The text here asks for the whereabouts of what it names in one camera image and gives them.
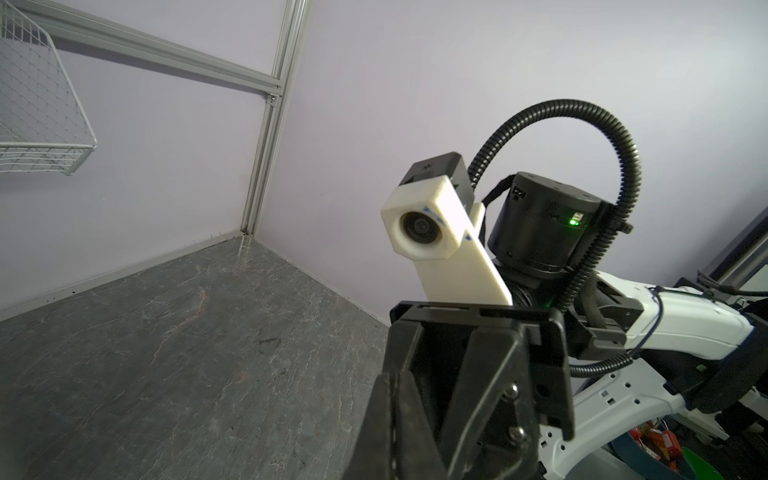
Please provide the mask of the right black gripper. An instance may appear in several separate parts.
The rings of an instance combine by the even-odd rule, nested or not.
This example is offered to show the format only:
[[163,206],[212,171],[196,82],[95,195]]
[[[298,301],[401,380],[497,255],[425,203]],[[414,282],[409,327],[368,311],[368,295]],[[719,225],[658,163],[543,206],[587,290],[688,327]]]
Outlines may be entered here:
[[542,478],[540,428],[575,435],[560,312],[402,301],[389,316],[395,477]]

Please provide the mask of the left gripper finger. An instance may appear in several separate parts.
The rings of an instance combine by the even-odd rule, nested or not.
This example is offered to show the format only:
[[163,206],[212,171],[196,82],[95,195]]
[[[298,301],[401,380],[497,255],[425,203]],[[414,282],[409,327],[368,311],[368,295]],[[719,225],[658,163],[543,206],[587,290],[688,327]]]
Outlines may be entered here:
[[374,383],[345,479],[445,479],[446,468],[409,371]]

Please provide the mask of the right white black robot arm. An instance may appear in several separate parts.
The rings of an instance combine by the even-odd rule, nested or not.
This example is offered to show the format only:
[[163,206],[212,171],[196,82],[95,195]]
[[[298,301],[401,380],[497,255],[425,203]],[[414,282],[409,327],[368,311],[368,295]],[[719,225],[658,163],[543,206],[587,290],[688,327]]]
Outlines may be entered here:
[[[599,130],[619,163],[609,202],[518,172],[475,190],[501,149],[544,120]],[[669,415],[746,406],[767,374],[767,296],[701,276],[664,287],[598,265],[640,194],[626,127],[576,99],[505,121],[471,162],[455,152],[414,163],[381,216],[425,293],[390,313],[381,374],[347,478],[562,479],[626,438],[651,468],[682,475]]]

